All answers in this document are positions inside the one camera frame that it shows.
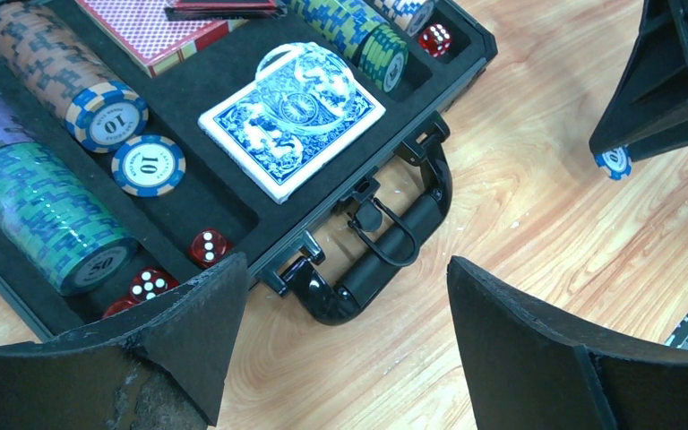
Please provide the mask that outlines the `teal poker chip stack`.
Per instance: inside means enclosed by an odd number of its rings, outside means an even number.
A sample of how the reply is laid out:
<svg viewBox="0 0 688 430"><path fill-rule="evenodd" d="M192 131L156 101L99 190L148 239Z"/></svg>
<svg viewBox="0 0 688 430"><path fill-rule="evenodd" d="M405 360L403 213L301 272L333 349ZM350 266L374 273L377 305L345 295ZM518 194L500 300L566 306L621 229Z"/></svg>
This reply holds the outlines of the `teal poker chip stack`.
<svg viewBox="0 0 688 430"><path fill-rule="evenodd" d="M62 296L99 287L138 250L125 229L49 148L0 148L0 228Z"/></svg>

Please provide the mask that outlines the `blue playing card deck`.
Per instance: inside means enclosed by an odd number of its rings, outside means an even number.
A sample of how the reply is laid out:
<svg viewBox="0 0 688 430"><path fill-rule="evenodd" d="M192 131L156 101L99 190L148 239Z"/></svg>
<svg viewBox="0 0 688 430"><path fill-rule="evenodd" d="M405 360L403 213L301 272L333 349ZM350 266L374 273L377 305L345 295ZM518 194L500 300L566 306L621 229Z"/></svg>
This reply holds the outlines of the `blue playing card deck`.
<svg viewBox="0 0 688 430"><path fill-rule="evenodd" d="M198 119L277 204L385 113L335 55L283 56Z"/></svg>

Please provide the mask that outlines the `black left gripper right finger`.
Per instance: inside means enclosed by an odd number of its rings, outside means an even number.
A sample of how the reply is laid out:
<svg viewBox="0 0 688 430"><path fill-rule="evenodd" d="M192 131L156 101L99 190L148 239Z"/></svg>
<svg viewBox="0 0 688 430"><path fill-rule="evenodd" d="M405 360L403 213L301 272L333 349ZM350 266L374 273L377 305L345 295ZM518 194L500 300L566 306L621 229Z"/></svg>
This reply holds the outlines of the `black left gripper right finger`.
<svg viewBox="0 0 688 430"><path fill-rule="evenodd" d="M688 350L584 320L451 258L447 290L480 429L688 429Z"/></svg>

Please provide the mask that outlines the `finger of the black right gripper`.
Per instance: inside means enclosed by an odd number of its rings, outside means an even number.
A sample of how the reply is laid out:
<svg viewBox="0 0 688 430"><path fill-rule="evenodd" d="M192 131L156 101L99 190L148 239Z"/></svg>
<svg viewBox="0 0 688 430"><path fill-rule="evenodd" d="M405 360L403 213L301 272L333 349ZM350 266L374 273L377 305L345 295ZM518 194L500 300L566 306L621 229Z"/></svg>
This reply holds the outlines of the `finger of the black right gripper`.
<svg viewBox="0 0 688 430"><path fill-rule="evenodd" d="M688 1L648 0L632 53L589 149L632 160L688 146Z"/></svg>

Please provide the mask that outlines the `chip front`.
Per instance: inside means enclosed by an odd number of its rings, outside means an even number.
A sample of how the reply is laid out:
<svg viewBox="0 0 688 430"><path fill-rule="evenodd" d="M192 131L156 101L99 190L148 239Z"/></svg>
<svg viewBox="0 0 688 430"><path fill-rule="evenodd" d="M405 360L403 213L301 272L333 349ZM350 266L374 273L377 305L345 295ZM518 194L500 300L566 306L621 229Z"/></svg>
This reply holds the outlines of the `chip front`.
<svg viewBox="0 0 688 430"><path fill-rule="evenodd" d="M143 134L126 141L111 160L111 174L127 194L155 198L173 191L185 177L186 158L171 139Z"/></svg>

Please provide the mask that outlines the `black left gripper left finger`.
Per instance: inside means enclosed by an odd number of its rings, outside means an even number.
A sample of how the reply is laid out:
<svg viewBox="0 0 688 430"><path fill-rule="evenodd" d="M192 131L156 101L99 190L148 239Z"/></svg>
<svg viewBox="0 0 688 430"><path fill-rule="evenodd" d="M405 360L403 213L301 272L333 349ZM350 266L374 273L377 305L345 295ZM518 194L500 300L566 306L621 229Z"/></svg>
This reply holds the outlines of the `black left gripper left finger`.
<svg viewBox="0 0 688 430"><path fill-rule="evenodd" d="M217 423L248 293L233 253L181 286L47 342L0 347L0 429Z"/></svg>

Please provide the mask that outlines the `red triangular card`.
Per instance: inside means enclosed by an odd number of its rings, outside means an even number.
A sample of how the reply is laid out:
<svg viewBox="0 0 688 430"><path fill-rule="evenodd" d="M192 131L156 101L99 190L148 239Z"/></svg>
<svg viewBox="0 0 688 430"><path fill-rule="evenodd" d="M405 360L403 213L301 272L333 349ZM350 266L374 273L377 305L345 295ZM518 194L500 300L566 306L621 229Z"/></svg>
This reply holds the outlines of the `red triangular card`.
<svg viewBox="0 0 688 430"><path fill-rule="evenodd" d="M272 0L175 1L164 12L171 21L252 20L285 16L287 7Z"/></svg>

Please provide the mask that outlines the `clear pink dealer button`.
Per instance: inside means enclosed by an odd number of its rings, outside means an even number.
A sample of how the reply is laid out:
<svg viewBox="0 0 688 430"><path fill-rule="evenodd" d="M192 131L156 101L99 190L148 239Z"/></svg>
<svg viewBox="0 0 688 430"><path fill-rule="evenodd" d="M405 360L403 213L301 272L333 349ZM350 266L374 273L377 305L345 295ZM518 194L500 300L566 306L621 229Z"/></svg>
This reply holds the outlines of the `clear pink dealer button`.
<svg viewBox="0 0 688 430"><path fill-rule="evenodd" d="M356 79L335 53L313 42L275 47L255 71L264 112L280 125L326 132L354 102Z"/></svg>

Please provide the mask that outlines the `red playing card deck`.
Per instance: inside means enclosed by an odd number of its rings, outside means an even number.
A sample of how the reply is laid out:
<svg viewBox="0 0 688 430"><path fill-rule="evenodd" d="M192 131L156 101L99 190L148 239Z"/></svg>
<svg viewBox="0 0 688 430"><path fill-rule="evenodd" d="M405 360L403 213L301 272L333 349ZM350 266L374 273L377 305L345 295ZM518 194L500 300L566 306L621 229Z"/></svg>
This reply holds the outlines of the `red playing card deck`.
<svg viewBox="0 0 688 430"><path fill-rule="evenodd" d="M78 0L77 4L150 77L157 77L246 23L170 21L167 0Z"/></svg>

